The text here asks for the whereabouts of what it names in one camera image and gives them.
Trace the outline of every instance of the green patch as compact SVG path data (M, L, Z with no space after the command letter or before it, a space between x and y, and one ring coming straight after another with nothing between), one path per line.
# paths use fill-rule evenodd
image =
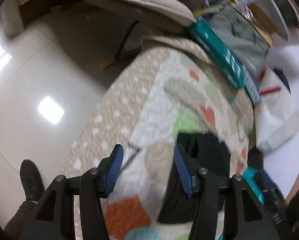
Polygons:
M252 129L253 129L253 126L251 124L247 124L245 126L245 132L246 132L246 134L250 134L251 131L252 131Z
M177 237L175 240L188 240L189 234L183 234L180 237Z
M176 140L179 132L195 133L198 131L199 126L194 114L189 109L185 109L179 113L179 116L173 125L172 135Z
M212 87L217 87L216 84L215 84L215 80L214 80L214 76L213 75L206 73L206 77L208 79L209 84Z

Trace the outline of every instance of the blue gripper pad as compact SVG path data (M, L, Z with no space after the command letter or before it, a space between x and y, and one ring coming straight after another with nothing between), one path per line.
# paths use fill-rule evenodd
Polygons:
M189 197L192 197L194 192L198 189L198 179L196 170L193 168L181 144L176 145L174 148L174 161L183 189Z
M107 164L111 164L108 174L106 176L105 194L109 196L113 191L119 175L124 157L123 146L116 144Z

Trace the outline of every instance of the person's leg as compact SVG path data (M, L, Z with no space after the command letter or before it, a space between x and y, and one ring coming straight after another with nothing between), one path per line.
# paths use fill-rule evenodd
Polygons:
M4 228L10 240L18 240L20 233L25 225L26 220L30 216L32 210L35 208L36 203L32 201L24 201L17 210L16 214L11 218Z
M26 195L24 201L13 218L7 223L4 232L10 240L18 240L26 220L45 192L41 175L31 160L23 160L20 167L20 180Z

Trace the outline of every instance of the orange patch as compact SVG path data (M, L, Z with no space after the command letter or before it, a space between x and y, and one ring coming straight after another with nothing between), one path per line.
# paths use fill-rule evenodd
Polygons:
M138 196L108 205L104 215L108 234L118 240L139 227L149 227L150 218L140 204Z
M241 156L246 160L246 148L244 147L242 152L241 152Z
M214 128L215 132L216 132L216 124L215 124L215 114L214 111L211 107L204 107L204 106L199 106L201 109L202 114L204 115L204 117L206 118L206 121L208 122L208 124Z
M237 174L241 174L243 168L244 168L244 163L237 162L236 173L237 173Z
M190 70L189 71L189 76L192 78L192 79L194 79L194 80L196 80L197 82L199 82L199 77L197 76L197 74L196 74L196 72L194 71L194 70Z

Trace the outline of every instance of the tiled floor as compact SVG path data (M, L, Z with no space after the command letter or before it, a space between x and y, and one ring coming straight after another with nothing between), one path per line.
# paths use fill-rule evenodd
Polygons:
M113 57L131 21L102 10L79 10L74 5L47 14L10 41L0 27L2 227L25 199L19 178L22 160L33 160L48 186L125 67L101 71L99 63ZM139 25L125 48L139 45L140 34L148 32Z

